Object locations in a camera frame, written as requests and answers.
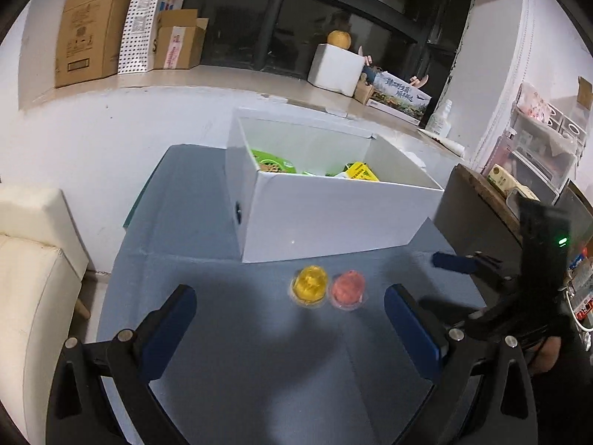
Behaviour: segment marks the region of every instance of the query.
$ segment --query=yellow snack package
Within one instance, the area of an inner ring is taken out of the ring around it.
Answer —
[[[373,174],[372,170],[370,170],[367,164],[364,164],[363,162],[355,162],[352,164],[346,170],[346,174],[348,174],[348,177],[351,179],[379,182],[379,179],[376,177],[376,175]]]

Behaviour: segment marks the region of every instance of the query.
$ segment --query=sofa armrest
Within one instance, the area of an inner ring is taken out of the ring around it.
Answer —
[[[0,184],[0,234],[60,248],[80,279],[87,269],[87,254],[59,189]]]

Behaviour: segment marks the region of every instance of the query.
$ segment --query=sofa cushion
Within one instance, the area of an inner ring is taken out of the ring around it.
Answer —
[[[61,249],[0,235],[0,400],[32,445],[80,287]]]
[[[62,249],[80,279],[87,269],[88,257],[59,189],[0,184],[0,234]]]

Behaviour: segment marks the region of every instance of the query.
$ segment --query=open cardboard box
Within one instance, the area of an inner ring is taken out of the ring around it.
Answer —
[[[316,175],[262,172],[251,149]],[[355,161],[367,163],[381,182],[325,176]],[[443,194],[381,136],[324,120],[246,110],[233,118],[225,175],[244,262],[408,244],[434,216]]]

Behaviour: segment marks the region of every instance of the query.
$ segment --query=sofa leg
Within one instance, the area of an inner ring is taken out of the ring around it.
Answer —
[[[74,304],[74,311],[82,316],[85,320],[89,320],[91,318],[90,311],[87,310],[87,307],[82,304],[80,299],[76,300],[76,303]]]

